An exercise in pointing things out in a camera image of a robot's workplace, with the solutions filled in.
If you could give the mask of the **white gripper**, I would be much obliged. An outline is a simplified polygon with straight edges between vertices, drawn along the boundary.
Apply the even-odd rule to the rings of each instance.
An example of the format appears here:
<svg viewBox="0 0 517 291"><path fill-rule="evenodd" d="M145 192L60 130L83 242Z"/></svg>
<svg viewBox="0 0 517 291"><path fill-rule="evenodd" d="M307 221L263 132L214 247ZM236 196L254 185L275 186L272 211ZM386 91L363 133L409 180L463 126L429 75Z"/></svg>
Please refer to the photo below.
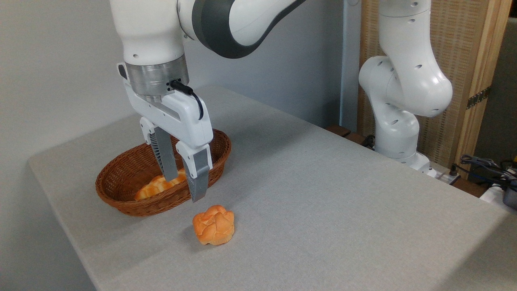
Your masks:
<svg viewBox="0 0 517 291"><path fill-rule="evenodd" d="M170 135L179 140L176 150L181 155L193 202L206 195L209 170L213 168L209 144L214 138L207 107L203 101L203 117L194 97L178 90L161 96L159 101L136 94L129 81L123 81L128 98L135 111L141 115L140 125L147 144L166 181L179 174Z"/></svg>

